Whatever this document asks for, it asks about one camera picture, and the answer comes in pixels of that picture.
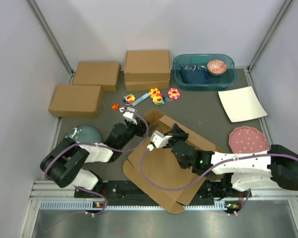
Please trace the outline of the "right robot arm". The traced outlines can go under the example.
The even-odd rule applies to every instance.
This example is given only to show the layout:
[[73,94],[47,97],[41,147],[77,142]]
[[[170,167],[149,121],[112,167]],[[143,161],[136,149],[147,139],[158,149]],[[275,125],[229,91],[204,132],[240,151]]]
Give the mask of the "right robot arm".
[[248,154],[228,154],[198,150],[186,140],[189,134],[177,124],[163,135],[161,148],[170,148],[180,168],[199,176],[225,175],[222,191],[227,196],[250,188],[278,185],[298,191],[298,154],[282,145]]

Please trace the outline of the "rainbow flower plush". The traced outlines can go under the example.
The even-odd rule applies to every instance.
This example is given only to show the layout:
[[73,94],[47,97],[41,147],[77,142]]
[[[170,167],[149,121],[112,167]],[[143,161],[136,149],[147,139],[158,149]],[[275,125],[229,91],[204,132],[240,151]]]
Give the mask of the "rainbow flower plush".
[[172,100],[173,100],[173,99],[165,98],[162,94],[154,95],[153,98],[152,98],[152,101],[153,101],[153,103],[154,103],[156,106],[162,106],[162,105],[164,105],[166,102],[170,102],[170,101],[172,101]]

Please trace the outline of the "orange glitter leaf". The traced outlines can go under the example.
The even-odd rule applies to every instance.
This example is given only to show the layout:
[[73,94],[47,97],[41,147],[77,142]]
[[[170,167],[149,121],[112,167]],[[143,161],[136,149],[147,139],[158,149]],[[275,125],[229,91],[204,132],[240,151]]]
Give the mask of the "orange glitter leaf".
[[119,105],[119,104],[113,104],[113,105],[111,106],[111,108],[112,108],[114,111],[117,111],[117,110],[119,110],[120,105]]

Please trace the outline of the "stacked cardboard box top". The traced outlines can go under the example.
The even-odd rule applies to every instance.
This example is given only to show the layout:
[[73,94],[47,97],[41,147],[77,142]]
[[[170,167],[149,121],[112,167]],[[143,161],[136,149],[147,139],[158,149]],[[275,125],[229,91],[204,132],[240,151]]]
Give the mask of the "stacked cardboard box top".
[[171,77],[170,51],[127,51],[124,77],[127,82],[169,81]]

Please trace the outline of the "brown cardboard box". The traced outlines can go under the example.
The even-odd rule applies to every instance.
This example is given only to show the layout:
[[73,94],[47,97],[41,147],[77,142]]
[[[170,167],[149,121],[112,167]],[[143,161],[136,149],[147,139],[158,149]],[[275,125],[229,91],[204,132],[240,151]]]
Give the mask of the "brown cardboard box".
[[180,214],[205,178],[180,168],[170,149],[147,152],[150,139],[133,151],[123,164],[125,176],[168,213]]

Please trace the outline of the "pink dotted plate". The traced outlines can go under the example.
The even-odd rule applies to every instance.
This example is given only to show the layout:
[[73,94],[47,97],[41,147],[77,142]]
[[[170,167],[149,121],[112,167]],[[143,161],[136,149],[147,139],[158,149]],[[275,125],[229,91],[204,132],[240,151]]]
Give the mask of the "pink dotted plate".
[[233,153],[255,153],[270,149],[265,135],[254,127],[236,127],[228,138]]

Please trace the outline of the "teal plastic bin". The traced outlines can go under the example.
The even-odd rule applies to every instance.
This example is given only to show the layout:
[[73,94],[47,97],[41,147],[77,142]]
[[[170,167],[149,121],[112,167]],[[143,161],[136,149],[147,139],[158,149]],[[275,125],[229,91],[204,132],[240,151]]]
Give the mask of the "teal plastic bin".
[[[225,72],[211,72],[208,63],[212,60],[224,62]],[[178,55],[172,63],[172,76],[179,88],[187,91],[223,91],[238,80],[234,61],[223,54]]]

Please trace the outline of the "white square plate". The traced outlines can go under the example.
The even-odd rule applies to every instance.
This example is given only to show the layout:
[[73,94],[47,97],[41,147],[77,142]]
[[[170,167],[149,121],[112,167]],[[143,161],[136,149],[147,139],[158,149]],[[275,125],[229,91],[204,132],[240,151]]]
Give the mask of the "white square plate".
[[252,86],[219,91],[218,95],[223,109],[232,123],[268,116]]

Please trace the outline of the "folded cardboard box front left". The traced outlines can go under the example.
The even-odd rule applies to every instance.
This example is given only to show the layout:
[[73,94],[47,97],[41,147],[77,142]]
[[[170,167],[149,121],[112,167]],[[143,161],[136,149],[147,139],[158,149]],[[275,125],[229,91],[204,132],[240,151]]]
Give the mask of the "folded cardboard box front left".
[[49,112],[55,117],[96,118],[102,96],[101,86],[60,84],[49,105]]

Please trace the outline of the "red patterned bowl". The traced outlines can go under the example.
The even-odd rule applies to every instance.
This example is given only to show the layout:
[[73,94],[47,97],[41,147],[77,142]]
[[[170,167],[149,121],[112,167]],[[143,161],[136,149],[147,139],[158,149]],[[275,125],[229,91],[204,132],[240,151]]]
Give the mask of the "red patterned bowl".
[[213,59],[207,63],[207,70],[213,76],[220,76],[227,71],[227,65],[222,60]]

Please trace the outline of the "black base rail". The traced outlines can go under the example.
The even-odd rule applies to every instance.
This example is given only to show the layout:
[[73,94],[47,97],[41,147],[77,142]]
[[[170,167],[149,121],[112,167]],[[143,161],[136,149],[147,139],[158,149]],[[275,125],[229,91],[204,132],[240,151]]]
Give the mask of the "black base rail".
[[[96,185],[96,192],[105,196],[109,205],[144,205],[157,206],[148,195],[129,180],[110,180]],[[194,195],[190,205],[213,205],[214,200],[236,199],[241,202],[247,196],[247,192],[239,192],[231,188],[222,188],[221,182],[206,181]]]

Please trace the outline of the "orange flower plush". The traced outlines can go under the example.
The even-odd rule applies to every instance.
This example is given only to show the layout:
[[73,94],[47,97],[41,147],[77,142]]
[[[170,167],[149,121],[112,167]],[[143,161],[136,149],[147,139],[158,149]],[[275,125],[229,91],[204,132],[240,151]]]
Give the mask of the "orange flower plush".
[[149,91],[149,96],[154,98],[155,96],[160,95],[160,90],[158,88],[151,88]]

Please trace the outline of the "folded cardboard box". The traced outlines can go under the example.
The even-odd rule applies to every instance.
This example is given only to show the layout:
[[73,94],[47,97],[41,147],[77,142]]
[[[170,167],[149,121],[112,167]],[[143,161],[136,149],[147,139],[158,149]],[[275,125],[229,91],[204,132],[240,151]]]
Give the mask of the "folded cardboard box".
[[49,105],[49,112],[55,117],[96,118],[102,96],[101,86],[60,84]]
[[81,61],[73,85],[101,86],[104,92],[117,92],[121,72],[117,61]]

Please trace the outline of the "folded cardboard box back left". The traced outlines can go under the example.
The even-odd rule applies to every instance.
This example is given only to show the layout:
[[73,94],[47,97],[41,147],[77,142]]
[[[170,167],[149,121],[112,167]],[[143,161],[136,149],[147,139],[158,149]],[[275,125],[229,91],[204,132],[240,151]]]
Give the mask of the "folded cardboard box back left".
[[117,61],[81,61],[73,85],[101,86],[104,92],[117,92],[121,72]]

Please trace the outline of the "blue patterned bowl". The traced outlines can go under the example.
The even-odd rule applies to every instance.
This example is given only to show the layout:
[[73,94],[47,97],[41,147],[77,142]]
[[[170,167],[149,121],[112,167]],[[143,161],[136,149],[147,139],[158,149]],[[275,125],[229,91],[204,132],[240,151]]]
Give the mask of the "blue patterned bowl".
[[204,66],[196,64],[182,64],[180,66],[184,79],[189,84],[205,84],[209,77]]

